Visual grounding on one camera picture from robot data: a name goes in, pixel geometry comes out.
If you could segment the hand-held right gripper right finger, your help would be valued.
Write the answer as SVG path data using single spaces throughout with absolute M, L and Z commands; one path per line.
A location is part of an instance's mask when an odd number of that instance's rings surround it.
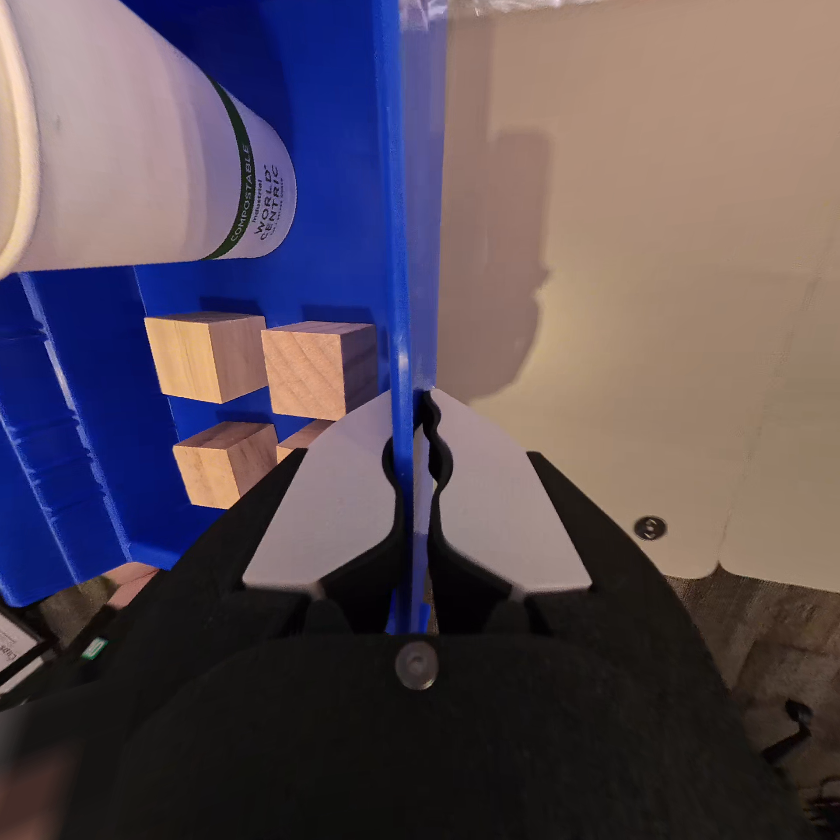
M 425 397 L 444 546 L 514 596 L 589 589 L 592 578 L 525 449 L 446 392 Z

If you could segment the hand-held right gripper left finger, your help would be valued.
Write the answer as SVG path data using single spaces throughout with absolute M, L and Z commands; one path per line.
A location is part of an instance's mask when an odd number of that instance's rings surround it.
M 246 588 L 325 594 L 329 574 L 389 535 L 396 491 L 382 457 L 391 438 L 385 392 L 313 440 L 244 572 Z

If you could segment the wooden cube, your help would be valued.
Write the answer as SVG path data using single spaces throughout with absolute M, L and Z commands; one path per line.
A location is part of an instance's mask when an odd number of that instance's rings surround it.
M 281 440 L 276 447 L 276 462 L 281 463 L 296 449 L 308 449 L 332 425 L 333 421 L 331 420 L 314 419 L 296 433 Z
M 197 311 L 146 317 L 161 391 L 223 404 L 268 386 L 263 316 Z
M 173 447 L 190 502 L 229 509 L 277 466 L 271 423 L 222 422 Z
M 338 421 L 379 395 L 373 324 L 306 321 L 261 332 L 273 414 Z

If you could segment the blue plastic bin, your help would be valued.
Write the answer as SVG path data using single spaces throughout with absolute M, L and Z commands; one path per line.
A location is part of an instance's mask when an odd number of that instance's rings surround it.
M 297 211 L 256 259 L 2 278 L 2 597 L 15 607 L 107 562 L 169 568 L 212 520 L 187 511 L 170 448 L 213 411 L 153 383 L 146 315 L 366 317 L 404 490 L 409 388 L 434 375 L 445 2 L 121 3 L 277 131 Z

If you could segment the person's left forearm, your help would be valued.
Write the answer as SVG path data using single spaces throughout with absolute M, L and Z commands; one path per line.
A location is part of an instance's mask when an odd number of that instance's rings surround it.
M 122 610 L 160 572 L 160 569 L 147 563 L 129 562 L 104 573 L 103 579 L 112 587 L 105 606 L 114 611 Z

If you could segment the person's right forearm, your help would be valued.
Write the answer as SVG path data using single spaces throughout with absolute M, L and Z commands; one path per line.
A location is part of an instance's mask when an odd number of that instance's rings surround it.
M 6 763 L 1 772 L 1 838 L 60 838 L 81 767 L 70 739 Z

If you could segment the black metal stand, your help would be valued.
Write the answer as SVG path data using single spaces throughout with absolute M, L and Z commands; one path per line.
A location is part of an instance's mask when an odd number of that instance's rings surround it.
M 839 838 L 839 774 L 823 777 L 816 785 L 801 787 L 793 783 L 784 768 L 784 762 L 799 751 L 812 738 L 814 712 L 806 704 L 789 698 L 784 703 L 786 716 L 797 729 L 791 735 L 765 748 L 761 755 L 771 767 L 783 787 L 799 802 L 804 816 L 814 827 L 819 838 Z

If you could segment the white card with black frame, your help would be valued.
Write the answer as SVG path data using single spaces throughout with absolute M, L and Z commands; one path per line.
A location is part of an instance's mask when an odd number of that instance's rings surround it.
M 58 648 L 56 636 L 35 613 L 1 604 L 1 695 L 47 664 Z

